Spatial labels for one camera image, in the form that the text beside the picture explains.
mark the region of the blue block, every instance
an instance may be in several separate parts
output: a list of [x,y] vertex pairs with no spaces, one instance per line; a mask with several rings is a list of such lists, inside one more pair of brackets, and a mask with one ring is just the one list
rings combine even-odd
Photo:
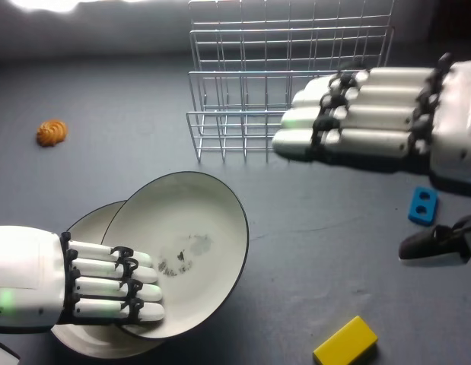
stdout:
[[436,191],[418,187],[412,196],[408,219],[422,226],[431,226],[438,206]]

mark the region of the robotic hand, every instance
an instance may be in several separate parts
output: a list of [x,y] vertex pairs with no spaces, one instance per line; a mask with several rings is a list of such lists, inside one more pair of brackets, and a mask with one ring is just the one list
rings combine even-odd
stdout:
[[407,265],[462,265],[471,259],[471,215],[452,227],[437,225],[401,242],[399,260]]
[[157,279],[150,256],[127,247],[0,227],[0,333],[160,321]]
[[272,139],[283,157],[429,156],[436,176],[471,183],[471,61],[339,72],[310,81],[293,107]]

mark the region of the swirled cookie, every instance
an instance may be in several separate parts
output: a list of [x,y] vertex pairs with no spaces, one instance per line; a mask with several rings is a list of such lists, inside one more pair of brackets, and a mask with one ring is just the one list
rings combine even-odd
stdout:
[[68,134],[68,127],[59,119],[45,121],[37,129],[37,143],[43,147],[55,146],[63,142]]

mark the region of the wire rack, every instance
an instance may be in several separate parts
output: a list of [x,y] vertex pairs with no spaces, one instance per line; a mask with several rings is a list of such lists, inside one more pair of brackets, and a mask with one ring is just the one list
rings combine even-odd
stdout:
[[202,152],[263,151],[294,93],[345,64],[386,65],[394,0],[191,0],[186,114]]

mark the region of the white bowl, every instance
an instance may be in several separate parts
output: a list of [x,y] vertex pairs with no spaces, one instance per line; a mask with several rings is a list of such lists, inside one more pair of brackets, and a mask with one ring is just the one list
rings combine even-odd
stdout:
[[[85,215],[68,230],[73,240],[100,244],[123,203],[112,203]],[[114,325],[55,325],[52,332],[73,351],[100,359],[131,357],[162,343],[135,338]]]
[[172,173],[138,190],[120,208],[103,244],[152,257],[164,320],[123,328],[163,339],[193,329],[227,299],[245,265],[249,228],[237,196],[220,180],[204,173]]

